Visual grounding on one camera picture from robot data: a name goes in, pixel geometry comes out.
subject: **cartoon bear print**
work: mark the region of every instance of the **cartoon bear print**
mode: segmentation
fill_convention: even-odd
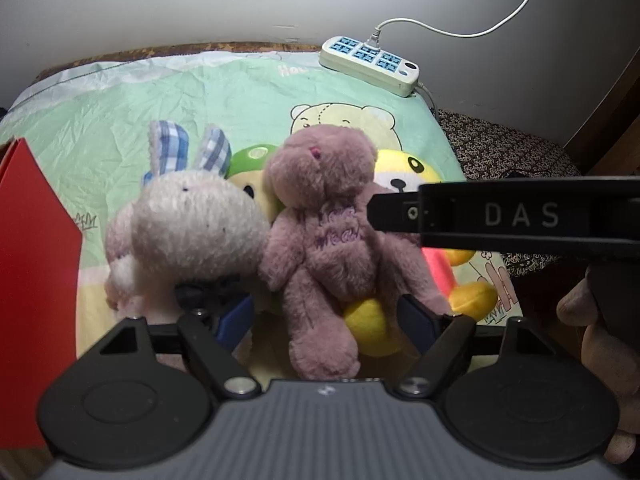
[[[362,130],[379,150],[402,150],[400,139],[394,131],[396,118],[382,108],[345,103],[298,105],[291,109],[291,118],[292,134],[313,124],[348,126]]]

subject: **green plush toy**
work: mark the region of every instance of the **green plush toy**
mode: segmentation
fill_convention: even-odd
[[[282,210],[282,204],[270,190],[265,189],[262,170],[276,148],[272,144],[256,144],[234,153],[227,173],[227,179],[253,198],[272,223]]]

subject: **bear eye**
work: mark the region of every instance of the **bear eye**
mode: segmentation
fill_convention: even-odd
[[[414,170],[415,173],[422,173],[424,171],[423,164],[417,158],[413,158],[412,156],[410,156],[407,159],[407,162],[409,163],[409,166],[411,166],[411,169]]]

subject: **bunny ear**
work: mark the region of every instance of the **bunny ear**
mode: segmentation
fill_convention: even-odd
[[[149,123],[149,157],[151,171],[143,177],[146,185],[154,176],[187,167],[189,134],[180,124],[171,121]]]
[[[196,157],[196,168],[225,176],[231,161],[231,146],[225,133],[215,124],[204,130],[202,143]]]

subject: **bed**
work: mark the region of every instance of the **bed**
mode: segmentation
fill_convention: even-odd
[[[194,143],[207,123],[217,123],[237,151],[260,142],[281,143],[292,132],[300,107],[340,104],[348,108],[350,118],[373,114],[376,127],[397,138],[397,148],[425,160],[443,180],[505,178],[514,172],[577,174],[552,143],[447,111],[441,113],[439,125],[417,95],[399,98],[319,67],[317,49],[207,43],[121,52],[46,70],[20,95],[0,123],[0,143],[9,136],[28,140],[49,183],[83,232],[78,355],[115,322],[103,289],[108,274],[104,227],[116,209],[140,191],[148,170],[150,120],[180,123],[195,137]],[[522,313],[510,274],[535,272],[549,261],[481,251],[456,268],[456,278],[461,283],[494,282],[500,300],[484,323],[503,324]],[[361,375],[393,378],[409,364],[398,354],[364,358]],[[250,370],[265,385],[272,377],[293,376],[281,319],[258,319]],[[20,478],[20,460],[5,459],[14,460],[14,477]]]

